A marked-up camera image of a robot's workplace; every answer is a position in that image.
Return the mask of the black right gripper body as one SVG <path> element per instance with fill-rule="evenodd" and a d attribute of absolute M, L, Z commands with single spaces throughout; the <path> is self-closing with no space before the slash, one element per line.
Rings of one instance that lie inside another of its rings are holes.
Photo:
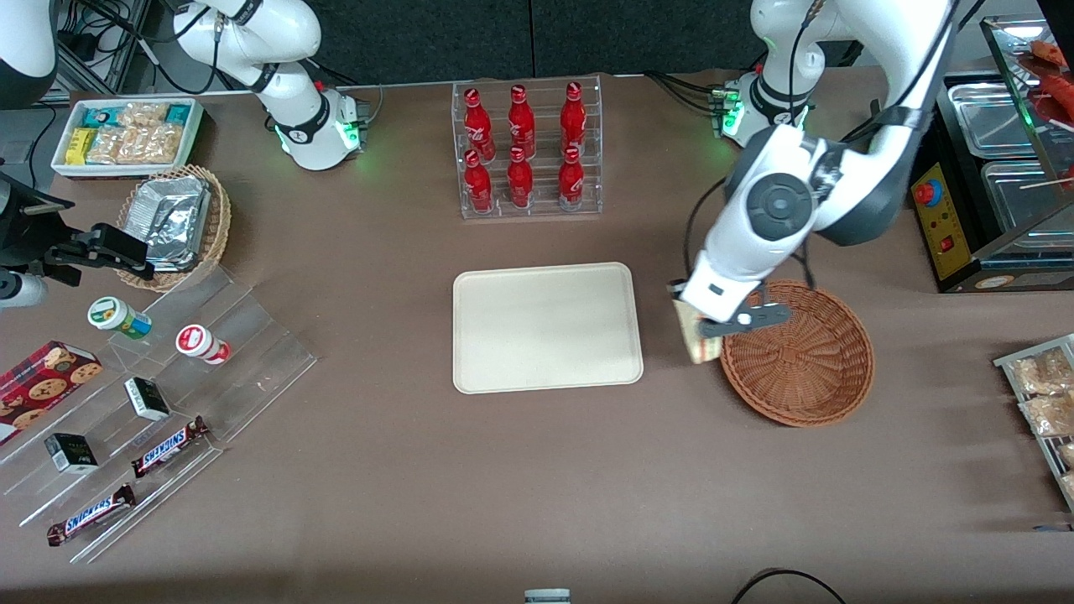
<path fill-rule="evenodd" d="M 70 243 L 78 232 L 59 215 L 76 203 L 43 195 L 5 173 L 1 179 L 1 267 L 17 273 L 78 273 L 69 261 L 50 257 L 50 249 Z"/>

